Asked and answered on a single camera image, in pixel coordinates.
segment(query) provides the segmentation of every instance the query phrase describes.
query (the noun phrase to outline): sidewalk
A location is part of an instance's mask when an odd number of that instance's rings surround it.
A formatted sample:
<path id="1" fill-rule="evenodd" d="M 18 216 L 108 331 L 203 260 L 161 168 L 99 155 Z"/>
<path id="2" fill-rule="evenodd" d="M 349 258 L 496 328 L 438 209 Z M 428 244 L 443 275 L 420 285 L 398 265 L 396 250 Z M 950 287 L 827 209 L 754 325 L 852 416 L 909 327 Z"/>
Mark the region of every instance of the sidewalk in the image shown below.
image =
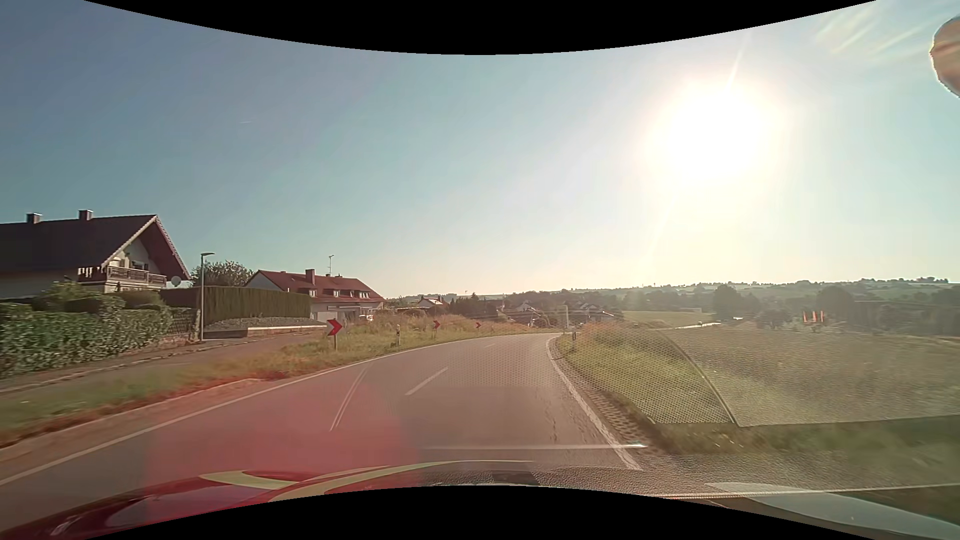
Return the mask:
<path id="1" fill-rule="evenodd" d="M 207 339 L 204 343 L 186 345 L 175 349 L 151 351 L 149 353 L 116 356 L 77 364 L 75 366 L 49 371 L 25 373 L 0 380 L 0 399 L 11 394 L 31 390 L 49 384 L 64 384 L 95 374 L 111 373 L 116 370 L 131 370 L 137 366 L 163 365 L 175 362 L 187 364 L 224 359 L 232 356 L 249 356 L 278 351 L 285 345 L 300 343 L 322 337 L 321 333 L 288 333 L 266 335 L 262 337 L 243 337 L 232 339 Z"/>

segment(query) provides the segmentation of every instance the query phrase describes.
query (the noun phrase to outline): house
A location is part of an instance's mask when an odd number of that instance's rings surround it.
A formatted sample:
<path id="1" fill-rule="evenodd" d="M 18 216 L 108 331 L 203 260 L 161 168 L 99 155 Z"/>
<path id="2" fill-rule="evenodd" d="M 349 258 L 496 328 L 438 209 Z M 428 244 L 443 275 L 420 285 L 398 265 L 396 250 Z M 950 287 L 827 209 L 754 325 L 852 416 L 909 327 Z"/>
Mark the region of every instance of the house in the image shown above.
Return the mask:
<path id="1" fill-rule="evenodd" d="M 352 321 L 383 308 L 384 298 L 356 278 L 318 276 L 308 268 L 302 274 L 257 270 L 245 287 L 308 294 L 313 298 L 310 318 Z"/>
<path id="2" fill-rule="evenodd" d="M 416 307 L 449 307 L 448 304 L 442 297 L 430 298 L 430 297 L 420 297 L 420 301 L 415 304 Z"/>
<path id="3" fill-rule="evenodd" d="M 155 215 L 93 217 L 0 224 L 0 299 L 30 298 L 54 282 L 101 292 L 161 289 L 188 272 Z"/>

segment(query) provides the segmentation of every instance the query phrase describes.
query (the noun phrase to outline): grass verge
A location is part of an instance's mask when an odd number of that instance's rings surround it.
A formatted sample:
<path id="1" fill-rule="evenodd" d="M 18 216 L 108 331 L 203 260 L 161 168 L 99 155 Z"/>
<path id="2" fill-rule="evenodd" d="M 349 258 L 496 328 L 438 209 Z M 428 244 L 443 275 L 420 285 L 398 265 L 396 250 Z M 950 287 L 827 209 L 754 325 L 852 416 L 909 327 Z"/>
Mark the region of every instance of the grass verge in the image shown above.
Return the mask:
<path id="1" fill-rule="evenodd" d="M 432 320 L 381 316 L 337 336 L 288 345 L 275 353 L 192 365 L 119 370 L 111 380 L 74 380 L 17 392 L 0 399 L 0 447 L 43 433 L 244 379 L 281 380 L 316 373 L 388 353 L 474 337 L 551 331 L 511 323 L 447 315 L 433 332 Z M 396 326 L 400 325 L 400 345 Z"/>

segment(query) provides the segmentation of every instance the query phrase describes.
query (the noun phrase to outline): roof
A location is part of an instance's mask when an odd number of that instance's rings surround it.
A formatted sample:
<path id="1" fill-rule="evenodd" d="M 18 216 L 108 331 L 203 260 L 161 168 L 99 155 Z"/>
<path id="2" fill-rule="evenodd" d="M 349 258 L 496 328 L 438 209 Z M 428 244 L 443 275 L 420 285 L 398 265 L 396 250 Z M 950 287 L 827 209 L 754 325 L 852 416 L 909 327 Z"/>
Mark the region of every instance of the roof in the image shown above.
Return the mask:
<path id="1" fill-rule="evenodd" d="M 257 270 L 257 274 L 262 274 L 265 278 L 274 283 L 274 285 L 280 287 L 281 290 L 289 289 L 290 292 L 299 292 L 300 289 L 317 289 L 317 296 L 314 298 L 314 302 L 357 302 L 357 301 L 366 301 L 366 300 L 379 300 L 383 301 L 384 298 L 376 293 L 373 289 L 369 288 L 365 283 L 361 282 L 356 278 L 340 278 L 333 276 L 315 276 L 314 283 L 311 283 L 306 280 L 306 274 L 294 274 L 292 272 L 275 272 L 273 270 Z M 336 290 L 362 290 L 370 292 L 370 298 L 356 298 L 347 296 L 333 296 L 331 294 L 323 294 L 324 289 L 336 289 Z"/>
<path id="2" fill-rule="evenodd" d="M 189 277 L 155 215 L 2 223 L 0 274 L 103 267 L 138 237 L 158 273 L 168 278 Z"/>

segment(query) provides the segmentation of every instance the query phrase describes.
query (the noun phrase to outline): road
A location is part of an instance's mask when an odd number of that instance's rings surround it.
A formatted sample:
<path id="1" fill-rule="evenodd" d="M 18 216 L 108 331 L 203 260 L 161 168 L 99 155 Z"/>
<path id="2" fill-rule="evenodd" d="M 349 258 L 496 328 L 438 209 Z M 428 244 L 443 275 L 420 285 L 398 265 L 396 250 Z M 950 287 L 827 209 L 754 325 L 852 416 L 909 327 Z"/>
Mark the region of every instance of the road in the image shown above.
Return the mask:
<path id="1" fill-rule="evenodd" d="M 283 381 L 125 440 L 115 433 L 93 452 L 58 445 L 45 464 L 36 453 L 0 456 L 0 529 L 221 471 L 328 473 L 443 459 L 630 466 L 555 368 L 551 337 L 471 339 Z M 49 466 L 58 458 L 66 460 Z M 39 470 L 15 476 L 29 469 Z"/>

